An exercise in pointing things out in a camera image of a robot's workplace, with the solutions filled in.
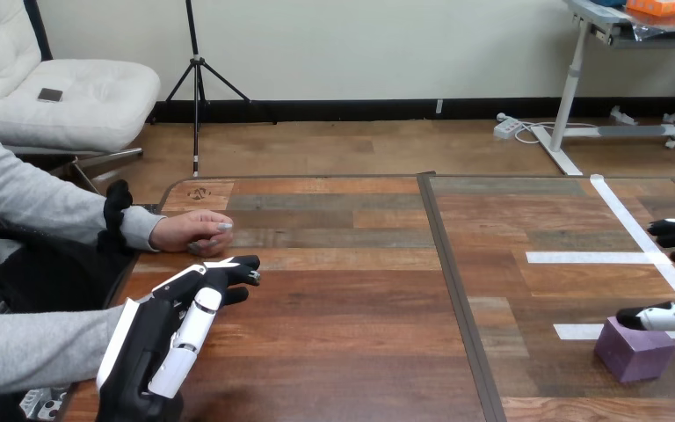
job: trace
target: white tape line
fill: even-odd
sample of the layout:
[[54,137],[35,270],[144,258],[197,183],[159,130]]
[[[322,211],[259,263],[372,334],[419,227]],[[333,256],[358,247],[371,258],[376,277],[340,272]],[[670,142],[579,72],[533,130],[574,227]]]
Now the white tape line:
[[[596,340],[603,326],[603,324],[554,324],[560,340]],[[675,331],[667,331],[666,334],[675,338]]]
[[529,264],[671,264],[660,252],[527,252],[526,260]]
[[[661,253],[661,250],[658,249],[658,246],[650,240],[650,237],[643,231],[642,227],[638,222],[633,218],[627,208],[622,205],[620,199],[612,192],[612,189],[604,181],[604,177],[599,174],[594,174],[591,176],[591,182],[596,191],[601,195],[601,198],[606,202],[609,208],[614,213],[614,216],[620,220],[622,225],[628,231],[630,236],[633,237],[635,242],[640,246],[643,252],[648,254],[649,257],[655,257],[657,254]],[[664,262],[654,261],[653,264],[656,266],[656,269],[664,276],[666,282],[669,283],[669,286],[675,291],[675,268],[671,264],[665,264]]]

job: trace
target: human hand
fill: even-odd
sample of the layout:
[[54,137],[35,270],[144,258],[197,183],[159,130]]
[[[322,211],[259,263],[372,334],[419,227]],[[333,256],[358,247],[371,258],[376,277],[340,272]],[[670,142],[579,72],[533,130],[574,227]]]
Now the human hand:
[[212,257],[234,240],[232,223],[226,215],[207,209],[191,211],[160,220],[151,231],[149,244],[160,251],[189,251],[204,258]]

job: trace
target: tripod leg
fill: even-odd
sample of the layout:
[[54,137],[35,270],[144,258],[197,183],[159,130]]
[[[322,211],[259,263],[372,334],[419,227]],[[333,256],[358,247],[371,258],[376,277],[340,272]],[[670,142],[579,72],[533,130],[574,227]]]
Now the tripod leg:
[[[219,72],[215,71],[214,68],[212,68],[208,63],[203,62],[203,66],[205,66],[206,69],[208,69],[209,72],[213,73],[214,76],[218,77],[223,83],[225,83],[226,86],[228,86],[232,91],[236,92],[236,95],[238,95],[239,97],[242,97],[242,99],[247,102],[248,106],[253,104],[251,99],[249,99],[246,95],[244,95],[241,91],[239,91],[234,85],[232,85],[229,81],[227,81],[223,76],[219,75]],[[265,114],[267,115],[268,120],[271,121],[273,125],[277,125],[278,121],[275,120],[275,116],[272,115],[270,107],[266,107],[265,109],[266,109]]]
[[201,105],[203,107],[203,116],[207,116],[208,102],[206,101],[206,92],[203,90],[203,71],[200,70],[200,66],[196,66],[195,71],[198,72],[198,93],[200,94],[200,102],[202,103]]
[[194,94],[194,107],[195,107],[195,126],[192,127],[193,130],[193,135],[192,135],[192,176],[194,178],[198,177],[198,132],[200,131],[200,123],[198,121],[198,84],[200,83],[200,80],[198,76],[200,75],[200,67],[196,67],[195,69],[195,83],[193,85],[193,91],[195,91]]
[[179,89],[179,86],[185,81],[185,78],[187,77],[188,74],[190,74],[190,70],[192,70],[192,63],[190,63],[190,66],[187,67],[187,70],[185,70],[185,73],[182,74],[182,77],[179,78],[177,81],[177,84],[175,85],[174,89],[172,92],[170,92],[170,96],[167,97],[166,101],[169,103],[172,101],[172,97],[174,97],[174,94],[177,93],[177,90]]
[[251,99],[247,98],[246,95],[242,94],[242,92],[239,91],[234,85],[230,84],[229,81],[224,79],[223,76],[219,75],[219,72],[215,71],[214,68],[212,68],[208,63],[203,62],[203,66],[205,66],[206,69],[208,69],[209,72],[213,73],[214,76],[218,77],[223,83],[225,83],[226,86],[228,86],[232,91],[236,92],[236,95],[238,95],[239,97],[242,97],[242,99],[244,101],[247,101],[248,103],[252,102]]

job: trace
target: camera tripod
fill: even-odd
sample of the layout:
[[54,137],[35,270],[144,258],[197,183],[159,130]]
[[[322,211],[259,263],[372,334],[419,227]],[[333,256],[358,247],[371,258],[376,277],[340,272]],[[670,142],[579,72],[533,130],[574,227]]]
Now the camera tripod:
[[[206,63],[206,59],[203,57],[200,57],[200,53],[198,52],[198,37],[195,34],[195,18],[192,15],[192,0],[185,0],[185,7],[187,8],[187,25],[190,27],[190,40],[192,42],[192,59],[190,59],[190,64],[187,66],[187,69],[185,70],[185,73],[182,74],[182,77],[179,78],[179,81],[175,85],[174,89],[172,89],[172,92],[170,93],[169,97],[166,99],[166,104],[168,105],[170,101],[172,100],[172,97],[177,93],[180,85],[185,81],[187,76],[190,74],[192,71],[192,79],[193,79],[193,90],[194,90],[194,97],[193,97],[193,106],[195,107],[195,127],[193,129],[193,144],[192,144],[192,176],[197,178],[198,177],[198,134],[200,132],[200,108],[201,108],[201,103],[202,103],[202,109],[203,112],[206,111],[208,107],[208,102],[206,101],[206,92],[203,90],[203,69],[208,70],[209,72],[213,73],[214,76],[219,78],[220,81],[222,81],[226,86],[228,86],[233,92],[236,93],[239,97],[244,100],[244,102],[247,104],[247,106],[256,106],[259,109],[259,106],[254,103],[251,99],[249,99],[246,95],[244,95],[241,91],[239,91],[234,85],[232,85],[229,81],[227,81],[219,72],[215,71],[214,68],[212,68],[208,63]],[[273,117],[270,109],[265,108],[265,115],[267,116],[268,120],[272,122],[273,125],[278,124],[278,122],[275,120]]]

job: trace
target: white cable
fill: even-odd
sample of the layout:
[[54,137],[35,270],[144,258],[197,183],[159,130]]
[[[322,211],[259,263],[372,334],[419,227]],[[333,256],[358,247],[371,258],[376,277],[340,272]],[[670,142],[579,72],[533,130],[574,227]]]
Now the white cable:
[[[523,120],[520,120],[520,121],[521,121],[521,123],[524,124],[524,126],[523,126],[521,129],[519,129],[519,130],[516,132],[516,134],[514,134],[514,136],[516,137],[516,140],[517,140],[517,141],[522,142],[522,143],[529,143],[529,144],[539,143],[539,141],[525,141],[525,140],[519,138],[519,134],[520,134],[521,132],[524,132],[525,130],[526,130],[527,132],[531,133],[531,132],[532,132],[532,127],[544,127],[544,128],[546,128],[546,129],[550,129],[550,130],[552,130],[552,129],[555,128],[555,127],[553,127],[553,126],[550,126],[550,125],[554,125],[554,124],[555,124],[553,121],[543,121],[543,122],[541,122],[541,123],[532,123],[531,121],[523,121]],[[589,123],[568,123],[568,126],[598,127],[598,126],[596,126],[596,125],[592,125],[592,124],[589,124]]]

